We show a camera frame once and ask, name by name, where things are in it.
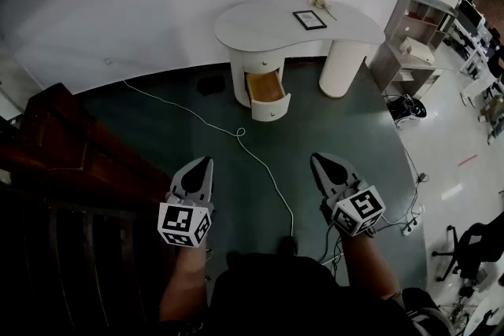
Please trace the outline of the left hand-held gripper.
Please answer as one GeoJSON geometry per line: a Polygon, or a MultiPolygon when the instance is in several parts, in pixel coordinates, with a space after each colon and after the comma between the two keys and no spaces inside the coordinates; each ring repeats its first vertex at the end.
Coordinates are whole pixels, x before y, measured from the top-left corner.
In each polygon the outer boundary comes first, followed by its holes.
{"type": "Polygon", "coordinates": [[[157,231],[167,244],[188,248],[202,244],[213,223],[213,169],[211,157],[200,157],[173,176],[157,219],[157,231]]]}

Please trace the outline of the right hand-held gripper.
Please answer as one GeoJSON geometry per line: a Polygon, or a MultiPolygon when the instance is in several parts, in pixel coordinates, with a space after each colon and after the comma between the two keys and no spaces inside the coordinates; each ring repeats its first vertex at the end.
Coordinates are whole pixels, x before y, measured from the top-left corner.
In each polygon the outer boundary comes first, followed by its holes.
{"type": "Polygon", "coordinates": [[[377,189],[358,180],[349,161],[331,153],[313,153],[310,167],[317,188],[324,196],[321,212],[328,225],[335,224],[340,232],[354,237],[374,226],[384,214],[386,206],[377,189]],[[335,194],[333,187],[341,186],[350,187],[335,194]]]}

